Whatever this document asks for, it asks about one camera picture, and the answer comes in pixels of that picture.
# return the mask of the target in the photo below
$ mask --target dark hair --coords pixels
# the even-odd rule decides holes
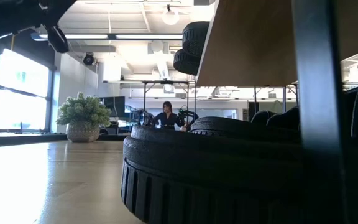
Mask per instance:
[[[162,104],[162,111],[164,111],[164,106],[169,107],[169,108],[171,109],[171,112],[172,112],[172,104],[171,104],[171,102],[165,101],[165,102]]]

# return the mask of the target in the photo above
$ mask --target black tire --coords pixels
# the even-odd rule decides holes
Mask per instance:
[[[173,67],[184,74],[197,75],[200,66],[200,58],[186,53],[183,49],[178,50],[173,58]]]
[[[121,197],[151,224],[299,223],[300,161],[296,145],[136,126]]]
[[[229,118],[204,117],[197,119],[191,132],[208,136],[247,139],[250,141],[300,142],[298,131],[267,127]]]
[[[201,58],[204,50],[209,22],[192,22],[183,30],[183,50],[190,55]]]

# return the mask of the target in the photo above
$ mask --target security camera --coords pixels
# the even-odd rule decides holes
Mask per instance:
[[[92,66],[96,64],[96,59],[93,57],[93,53],[86,53],[84,57],[84,65]]]

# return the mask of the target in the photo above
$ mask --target stone planter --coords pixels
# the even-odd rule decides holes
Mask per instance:
[[[99,138],[99,126],[87,127],[84,122],[67,125],[67,139],[71,142],[93,142]]]

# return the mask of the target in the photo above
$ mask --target ceiling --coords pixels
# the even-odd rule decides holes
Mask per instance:
[[[171,12],[164,17],[170,23],[174,12],[178,21],[168,25],[163,21],[163,13],[170,4]],[[194,0],[161,1],[161,0],[78,0],[59,21],[65,34],[100,34],[100,33],[165,33],[181,34],[187,24],[194,21],[210,21],[213,16],[213,5],[194,6]],[[165,51],[163,57],[156,56],[148,50],[151,41],[108,41],[108,40],[71,40],[70,55],[82,58],[86,52],[104,63],[115,55],[122,58],[123,74],[151,74],[157,69],[158,60],[166,60],[167,68],[173,70],[173,54]],[[181,46],[180,41],[165,42],[166,46]]]

